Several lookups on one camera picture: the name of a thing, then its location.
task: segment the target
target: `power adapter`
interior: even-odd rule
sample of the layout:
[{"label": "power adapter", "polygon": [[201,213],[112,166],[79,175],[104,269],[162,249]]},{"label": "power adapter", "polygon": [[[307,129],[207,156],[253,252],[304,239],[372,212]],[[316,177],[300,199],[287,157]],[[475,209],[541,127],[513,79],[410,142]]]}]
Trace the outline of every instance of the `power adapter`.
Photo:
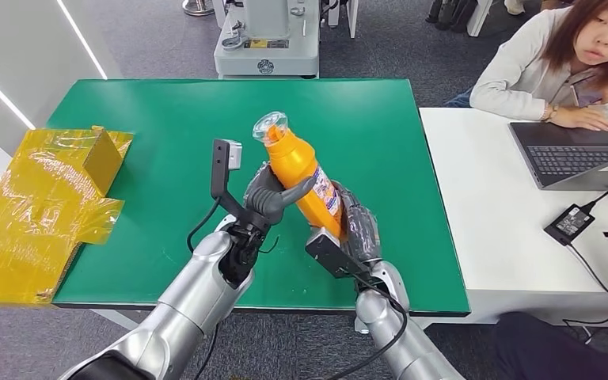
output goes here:
[{"label": "power adapter", "polygon": [[573,204],[545,227],[544,232],[562,245],[570,245],[595,220],[590,214],[593,205],[592,202],[584,207]]}]

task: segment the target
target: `wristwatch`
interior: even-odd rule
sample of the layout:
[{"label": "wristwatch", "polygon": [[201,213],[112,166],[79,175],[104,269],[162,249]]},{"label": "wristwatch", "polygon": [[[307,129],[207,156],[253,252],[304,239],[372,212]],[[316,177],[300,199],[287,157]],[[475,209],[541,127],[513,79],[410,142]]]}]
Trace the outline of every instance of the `wristwatch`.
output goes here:
[{"label": "wristwatch", "polygon": [[[551,121],[554,117],[556,117],[556,114],[558,113],[558,109],[560,108],[560,105],[556,104],[551,108],[551,112],[548,115],[545,115],[545,118],[543,119],[544,121]],[[549,105],[546,105],[546,111],[549,110]]]}]

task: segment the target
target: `white machine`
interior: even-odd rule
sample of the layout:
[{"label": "white machine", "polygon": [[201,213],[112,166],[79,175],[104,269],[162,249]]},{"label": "white machine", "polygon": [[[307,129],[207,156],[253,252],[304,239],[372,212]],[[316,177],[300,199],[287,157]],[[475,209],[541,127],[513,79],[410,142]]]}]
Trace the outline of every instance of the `white machine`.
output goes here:
[{"label": "white machine", "polygon": [[214,53],[218,77],[316,78],[319,1],[228,1],[225,24]]}]

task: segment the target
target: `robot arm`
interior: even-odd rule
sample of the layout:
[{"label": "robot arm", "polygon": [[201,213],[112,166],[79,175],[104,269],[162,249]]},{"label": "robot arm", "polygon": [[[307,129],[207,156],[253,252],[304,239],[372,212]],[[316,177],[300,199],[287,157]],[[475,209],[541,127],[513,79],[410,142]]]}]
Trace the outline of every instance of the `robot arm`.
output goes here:
[{"label": "robot arm", "polygon": [[[392,344],[382,356],[398,380],[464,380],[420,326],[411,318],[405,322],[409,297],[400,272],[381,257],[374,216],[352,192],[334,184],[344,205],[347,240],[340,243],[325,229],[318,229],[308,240],[306,251],[332,276],[355,277],[355,329],[371,334],[379,350]],[[398,303],[400,310],[391,303]],[[338,378],[348,373],[338,374]]]},{"label": "robot arm", "polygon": [[[249,184],[242,207],[226,189],[228,172],[239,169],[241,146],[215,140],[213,151],[211,195],[230,215],[194,249],[145,321],[60,379],[180,378],[203,338],[230,314],[253,281],[257,251],[270,226],[280,221],[285,206],[308,193],[315,183],[308,178],[284,191],[263,165]],[[344,201],[349,239],[341,245],[324,229],[316,230],[306,250],[333,276],[356,277],[356,324],[371,334],[377,348],[383,348],[402,330],[405,320],[386,295],[404,310],[409,310],[409,298],[397,269],[381,259],[373,215],[348,190],[336,185]],[[400,380],[462,380],[410,318],[383,356]]]}]

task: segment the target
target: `yellow plastic bag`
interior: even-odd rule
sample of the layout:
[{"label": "yellow plastic bag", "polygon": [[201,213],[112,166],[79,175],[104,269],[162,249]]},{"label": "yellow plastic bag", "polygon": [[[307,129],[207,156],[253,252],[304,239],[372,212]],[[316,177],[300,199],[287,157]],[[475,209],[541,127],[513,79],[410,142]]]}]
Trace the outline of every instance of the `yellow plastic bag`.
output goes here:
[{"label": "yellow plastic bag", "polygon": [[27,132],[0,180],[0,305],[50,303],[80,244],[106,242],[123,201],[105,195],[132,137]]}]

